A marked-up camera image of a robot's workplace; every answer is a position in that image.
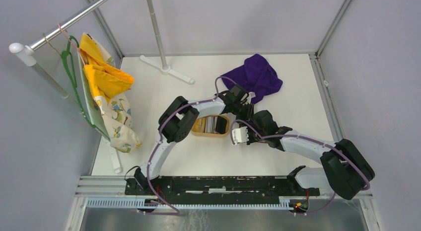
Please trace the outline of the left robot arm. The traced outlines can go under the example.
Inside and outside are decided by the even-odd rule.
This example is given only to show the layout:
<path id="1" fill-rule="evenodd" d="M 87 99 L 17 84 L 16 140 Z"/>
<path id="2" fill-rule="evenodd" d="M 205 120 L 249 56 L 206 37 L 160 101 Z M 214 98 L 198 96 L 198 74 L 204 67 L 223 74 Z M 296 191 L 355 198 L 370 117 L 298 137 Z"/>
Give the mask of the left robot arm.
<path id="1" fill-rule="evenodd" d="M 149 158 L 135 171 L 137 189 L 144 195 L 156 189 L 155 178 L 174 146 L 183 141 L 197 119 L 220 114 L 233 114 L 248 119 L 254 113 L 249 93 L 235 85 L 231 90 L 217 91 L 211 98 L 187 100 L 178 96 L 158 120 L 158 137 Z"/>

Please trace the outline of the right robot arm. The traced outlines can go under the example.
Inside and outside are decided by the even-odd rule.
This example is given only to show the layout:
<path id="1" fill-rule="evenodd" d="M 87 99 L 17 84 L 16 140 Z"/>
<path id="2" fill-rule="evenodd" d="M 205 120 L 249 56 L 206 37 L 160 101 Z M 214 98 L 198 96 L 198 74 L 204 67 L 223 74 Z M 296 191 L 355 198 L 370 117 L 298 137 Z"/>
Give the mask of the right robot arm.
<path id="1" fill-rule="evenodd" d="M 287 181 L 287 190 L 300 195 L 307 188 L 330 188 L 340 197 L 351 200 L 370 188 L 375 171 L 354 143 L 348 139 L 323 141 L 305 136 L 293 128 L 278 126 L 267 110 L 249 115 L 248 144 L 263 142 L 273 149 L 308 158 L 319 168 L 304 167 Z"/>

